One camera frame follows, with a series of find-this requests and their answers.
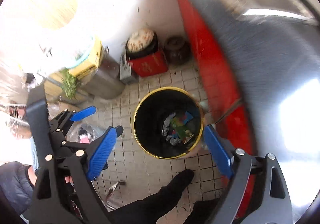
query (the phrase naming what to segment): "foot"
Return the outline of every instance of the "foot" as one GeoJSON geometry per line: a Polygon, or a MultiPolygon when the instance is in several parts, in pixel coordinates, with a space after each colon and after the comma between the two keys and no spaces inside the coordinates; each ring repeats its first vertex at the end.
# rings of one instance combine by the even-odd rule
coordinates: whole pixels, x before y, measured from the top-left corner
{"type": "Polygon", "coordinates": [[[183,190],[190,184],[193,179],[194,172],[190,169],[186,169],[181,173],[177,174],[171,182],[168,183],[167,187],[172,192],[181,194],[183,190]]]}

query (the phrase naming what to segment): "patterned lid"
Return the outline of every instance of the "patterned lid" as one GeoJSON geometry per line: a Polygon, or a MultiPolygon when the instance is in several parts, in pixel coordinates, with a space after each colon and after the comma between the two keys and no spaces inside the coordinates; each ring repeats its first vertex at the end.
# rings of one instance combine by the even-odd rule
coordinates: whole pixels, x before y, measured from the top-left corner
{"type": "Polygon", "coordinates": [[[153,40],[153,35],[153,31],[147,28],[132,33],[127,43],[128,51],[138,52],[146,48],[153,40]]]}

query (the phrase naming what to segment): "green vegetable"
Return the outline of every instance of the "green vegetable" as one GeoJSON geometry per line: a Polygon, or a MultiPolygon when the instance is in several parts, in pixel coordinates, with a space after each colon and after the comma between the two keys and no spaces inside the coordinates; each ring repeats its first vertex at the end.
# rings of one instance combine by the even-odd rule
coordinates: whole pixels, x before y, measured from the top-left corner
{"type": "Polygon", "coordinates": [[[68,69],[60,71],[62,74],[62,90],[65,92],[67,98],[74,99],[77,87],[80,85],[79,80],[69,73],[68,69]]]}

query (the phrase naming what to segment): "gray countertop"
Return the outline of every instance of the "gray countertop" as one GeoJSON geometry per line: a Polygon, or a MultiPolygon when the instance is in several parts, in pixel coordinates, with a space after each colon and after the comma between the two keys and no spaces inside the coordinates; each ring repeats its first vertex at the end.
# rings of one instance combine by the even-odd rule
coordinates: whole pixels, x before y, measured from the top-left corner
{"type": "Polygon", "coordinates": [[[219,42],[249,113],[255,152],[276,155],[293,222],[320,189],[320,33],[286,17],[238,21],[219,0],[189,0],[219,42]]]}

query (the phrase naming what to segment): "yellow rim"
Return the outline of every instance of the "yellow rim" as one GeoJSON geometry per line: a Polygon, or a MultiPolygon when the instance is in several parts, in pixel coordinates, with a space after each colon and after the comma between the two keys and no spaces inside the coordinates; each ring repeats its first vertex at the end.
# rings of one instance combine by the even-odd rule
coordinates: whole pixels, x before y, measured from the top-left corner
{"type": "Polygon", "coordinates": [[[200,131],[199,131],[199,135],[195,141],[195,143],[188,149],[188,152],[190,152],[193,148],[195,148],[195,146],[198,144],[198,142],[200,141],[201,139],[201,136],[202,136],[202,132],[203,132],[203,128],[204,128],[204,115],[203,115],[203,111],[202,111],[202,108],[201,106],[199,105],[198,101],[196,101],[194,99],[194,97],[187,91],[181,89],[181,88],[178,88],[178,87],[173,87],[173,86],[166,86],[166,87],[161,87],[161,88],[158,88],[158,89],[155,89],[153,91],[151,91],[148,95],[146,95],[139,103],[139,105],[137,106],[135,112],[134,112],[134,116],[133,116],[133,124],[132,124],[132,129],[133,129],[133,134],[134,134],[134,137],[136,139],[136,141],[138,142],[138,144],[140,145],[140,147],[148,154],[152,155],[153,157],[156,157],[156,158],[159,158],[159,159],[175,159],[175,158],[179,158],[181,156],[184,156],[186,155],[187,153],[183,153],[181,155],[178,155],[178,156],[174,156],[174,157],[160,157],[160,156],[157,156],[157,155],[154,155],[152,153],[150,153],[149,151],[147,151],[139,142],[138,138],[137,138],[137,134],[136,134],[136,130],[135,130],[135,122],[136,122],[136,115],[137,115],[137,112],[141,106],[141,104],[149,97],[151,96],[153,93],[156,93],[156,92],[159,92],[159,91],[162,91],[162,90],[177,90],[177,91],[180,91],[184,94],[186,94],[188,97],[190,97],[193,102],[196,104],[196,106],[199,108],[199,112],[200,112],[200,117],[201,117],[201,125],[200,125],[200,131]]]}

